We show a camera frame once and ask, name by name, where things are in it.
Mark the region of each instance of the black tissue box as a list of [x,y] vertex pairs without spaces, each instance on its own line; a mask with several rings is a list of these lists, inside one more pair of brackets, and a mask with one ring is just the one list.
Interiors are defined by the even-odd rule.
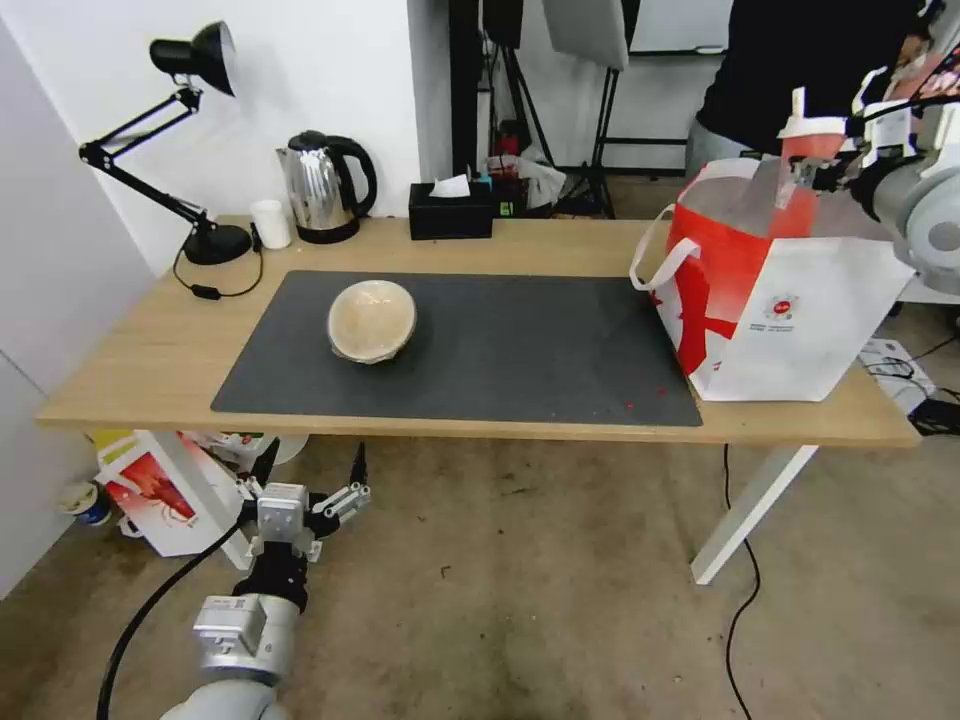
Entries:
[[433,183],[410,186],[410,238],[490,237],[493,234],[493,197],[487,183],[470,183],[470,197],[430,197]]

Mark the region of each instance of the lamp arm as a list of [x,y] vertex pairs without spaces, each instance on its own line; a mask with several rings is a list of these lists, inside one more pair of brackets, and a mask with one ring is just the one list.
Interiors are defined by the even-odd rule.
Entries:
[[[200,109],[200,95],[201,91],[197,88],[191,86],[180,88],[177,92],[173,93],[173,95],[163,102],[154,105],[146,112],[141,113],[129,122],[126,122],[115,130],[110,131],[103,137],[81,145],[79,151],[80,159],[90,165],[90,167],[106,173],[115,180],[119,180],[127,187],[136,190],[141,195],[150,198],[158,205],[162,205],[163,207],[167,208],[167,210],[176,213],[187,222],[193,224],[195,228],[209,230],[216,227],[214,223],[207,219],[206,210],[196,210],[182,200],[158,190],[149,183],[146,183],[140,178],[131,175],[126,170],[123,170],[116,165],[116,159],[124,153],[132,150],[147,140],[156,137],[164,130],[173,127],[174,125],[195,114]],[[107,150],[108,145],[116,144],[117,138],[121,133],[140,124],[147,118],[155,115],[174,103],[180,103],[183,105],[184,108],[186,108],[184,112],[182,112],[180,115],[177,115],[175,118],[158,125],[154,129],[143,133],[142,135],[136,136],[130,140],[130,142],[126,143],[117,150]]]

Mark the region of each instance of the desk lamp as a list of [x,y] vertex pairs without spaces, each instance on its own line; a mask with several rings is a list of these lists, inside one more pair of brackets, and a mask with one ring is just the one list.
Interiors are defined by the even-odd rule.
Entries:
[[[207,218],[207,211],[198,205],[180,200],[117,167],[116,160],[124,153],[159,135],[167,128],[200,109],[203,91],[193,86],[191,79],[199,76],[222,93],[231,97],[228,69],[234,62],[233,40],[226,23],[207,25],[193,40],[154,40],[150,43],[150,60],[162,72],[168,73],[178,89],[159,105],[137,115],[116,130],[80,146],[80,159],[91,167],[116,178],[193,225],[183,245],[187,259],[197,265],[219,265],[243,255],[251,247],[246,230],[233,225],[217,225]],[[176,117],[138,134],[128,133],[133,127],[165,108],[179,103],[184,110]]]

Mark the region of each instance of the lamp base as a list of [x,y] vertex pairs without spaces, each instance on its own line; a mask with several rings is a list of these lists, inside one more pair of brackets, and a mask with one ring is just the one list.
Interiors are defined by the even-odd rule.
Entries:
[[183,254],[194,265],[220,265],[236,260],[253,247],[250,233],[236,225],[217,225],[203,231],[194,229],[183,246]]

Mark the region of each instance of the white desk leg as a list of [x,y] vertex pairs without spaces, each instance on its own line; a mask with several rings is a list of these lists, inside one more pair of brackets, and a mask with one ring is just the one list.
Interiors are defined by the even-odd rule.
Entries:
[[[176,483],[177,490],[183,495],[184,499],[190,503],[190,507],[199,512],[204,512],[213,520],[214,527],[217,529],[217,537],[223,535],[236,522],[235,515],[227,510],[226,505],[217,496],[199,466],[190,457],[190,452],[184,447],[180,438],[175,432],[151,432],[156,441],[157,450],[165,458],[158,458],[170,463],[180,473],[183,482]],[[250,542],[244,536],[243,532],[238,530],[227,542],[223,544],[223,551],[227,554],[238,570],[250,569],[250,558],[247,557],[247,548]]]
[[817,445],[776,448],[757,470],[690,563],[697,585],[707,585],[817,451]]

